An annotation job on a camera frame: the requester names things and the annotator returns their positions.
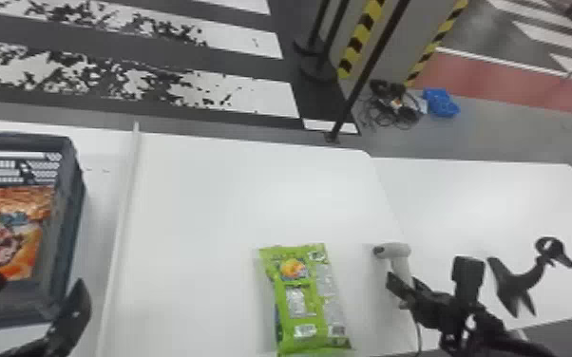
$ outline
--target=black and white floor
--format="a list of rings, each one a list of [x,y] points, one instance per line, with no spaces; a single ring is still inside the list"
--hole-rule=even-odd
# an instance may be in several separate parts
[[[329,130],[339,86],[291,45],[316,2],[288,3],[0,0],[0,101]]]

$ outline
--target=white table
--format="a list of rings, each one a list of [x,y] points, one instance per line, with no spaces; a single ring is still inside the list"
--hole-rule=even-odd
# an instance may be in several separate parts
[[[412,273],[439,291],[453,291],[452,258],[496,255],[515,273],[534,264],[534,242],[560,238],[572,258],[572,167],[490,161],[374,159],[390,206],[412,246]],[[509,315],[492,272],[480,301],[510,329],[572,319],[572,270],[546,268],[530,291],[538,316]],[[436,335],[427,332],[427,348]]]
[[[360,151],[144,134],[99,356],[274,356],[257,258],[326,243],[354,347],[414,344],[374,244],[401,240]]]
[[[95,349],[105,304],[106,285],[115,241],[124,172],[133,134],[67,126],[0,121],[0,131],[68,136],[78,151],[84,171],[86,200],[78,233],[70,284],[85,280],[92,297],[93,314],[73,356],[90,357]],[[48,325],[0,329],[0,351],[44,336]]]

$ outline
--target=red floor stripe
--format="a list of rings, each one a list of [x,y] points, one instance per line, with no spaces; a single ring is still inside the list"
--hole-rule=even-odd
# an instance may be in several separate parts
[[[435,53],[414,87],[572,113],[572,79],[447,53]]]

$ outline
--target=green snack bag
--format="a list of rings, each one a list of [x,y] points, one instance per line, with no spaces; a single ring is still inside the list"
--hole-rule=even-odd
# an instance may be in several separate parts
[[[278,354],[350,352],[326,247],[270,247],[259,255],[275,290]]]

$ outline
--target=blue object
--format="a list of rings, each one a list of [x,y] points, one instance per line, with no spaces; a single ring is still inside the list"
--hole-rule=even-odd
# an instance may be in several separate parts
[[[461,112],[459,105],[450,99],[450,95],[443,88],[426,88],[422,98],[428,102],[429,112],[437,117],[452,118]]]

